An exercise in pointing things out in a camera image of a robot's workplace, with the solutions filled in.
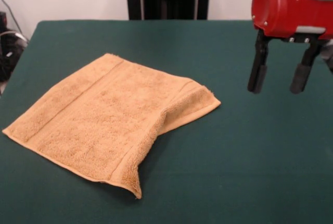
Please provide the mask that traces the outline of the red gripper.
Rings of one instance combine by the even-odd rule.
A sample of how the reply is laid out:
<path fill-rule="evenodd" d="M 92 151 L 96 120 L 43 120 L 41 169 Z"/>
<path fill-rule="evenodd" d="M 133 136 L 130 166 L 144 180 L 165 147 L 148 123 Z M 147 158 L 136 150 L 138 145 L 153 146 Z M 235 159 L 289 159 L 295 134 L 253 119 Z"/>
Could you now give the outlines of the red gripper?
<path fill-rule="evenodd" d="M 295 70 L 290 91 L 303 92 L 316 57 L 332 39 L 332 0 L 252 0 L 251 15 L 254 27 L 260 30 L 255 41 L 248 91 L 261 92 L 271 37 L 288 39 L 299 33 L 321 39 L 310 43 Z"/>

